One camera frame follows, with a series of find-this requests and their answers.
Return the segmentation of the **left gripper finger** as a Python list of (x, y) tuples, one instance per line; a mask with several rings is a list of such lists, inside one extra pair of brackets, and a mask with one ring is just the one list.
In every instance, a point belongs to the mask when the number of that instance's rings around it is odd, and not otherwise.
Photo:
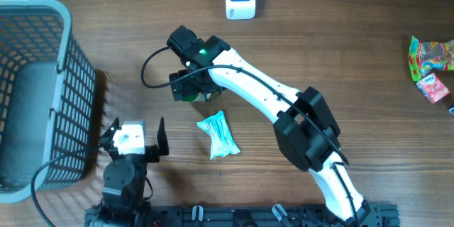
[(119, 119), (115, 118), (99, 141), (100, 146), (110, 155), (112, 160), (115, 160), (119, 156), (118, 149), (114, 146), (114, 135), (119, 128)]
[(167, 134), (165, 131), (165, 121), (162, 117), (157, 131), (157, 144), (159, 147), (159, 154), (161, 156), (167, 156), (170, 153), (169, 144), (167, 140)]

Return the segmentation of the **mint wet wipes pack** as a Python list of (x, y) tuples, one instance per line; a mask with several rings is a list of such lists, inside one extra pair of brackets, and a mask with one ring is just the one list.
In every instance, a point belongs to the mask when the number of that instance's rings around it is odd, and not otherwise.
[(227, 155), (236, 155), (240, 148), (236, 145), (230, 128), (226, 122), (224, 112), (220, 110), (217, 114), (206, 118), (197, 123), (211, 138), (210, 160), (215, 157), (225, 157)]

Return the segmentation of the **green Haribo candy bag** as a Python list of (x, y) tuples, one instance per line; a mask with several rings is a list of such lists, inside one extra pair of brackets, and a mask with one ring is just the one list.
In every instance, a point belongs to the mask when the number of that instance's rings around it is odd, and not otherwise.
[(414, 82), (432, 70), (453, 71), (453, 40), (424, 42), (413, 36), (409, 46), (409, 68)]

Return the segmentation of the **green lid plastic jar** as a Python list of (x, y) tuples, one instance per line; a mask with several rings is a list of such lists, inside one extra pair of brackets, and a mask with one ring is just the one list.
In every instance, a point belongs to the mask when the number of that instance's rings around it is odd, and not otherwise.
[(196, 93), (192, 94), (189, 96), (183, 96), (182, 101), (185, 102), (198, 102), (198, 101), (206, 101), (209, 98), (210, 94), (204, 94), (204, 93)]

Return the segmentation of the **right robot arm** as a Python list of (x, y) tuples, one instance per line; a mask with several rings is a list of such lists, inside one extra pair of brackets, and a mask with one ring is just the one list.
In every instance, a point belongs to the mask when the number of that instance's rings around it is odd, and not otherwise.
[(343, 224), (360, 226), (370, 212), (345, 170), (341, 131), (322, 94), (301, 92), (268, 77), (247, 63), (222, 39), (198, 38), (180, 26), (167, 46), (184, 65), (169, 76), (177, 101), (210, 101), (230, 90), (262, 112), (272, 123), (281, 153), (298, 169), (310, 172), (327, 209)]

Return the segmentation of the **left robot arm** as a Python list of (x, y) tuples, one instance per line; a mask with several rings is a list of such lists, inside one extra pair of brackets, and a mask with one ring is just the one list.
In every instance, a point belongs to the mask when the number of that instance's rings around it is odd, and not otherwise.
[(112, 161), (104, 169), (102, 198), (97, 206), (87, 209), (84, 225), (159, 226), (150, 205), (152, 195), (145, 196), (148, 164), (169, 155), (164, 119), (160, 119), (157, 144), (145, 144), (145, 122), (115, 119), (100, 138), (100, 146)]

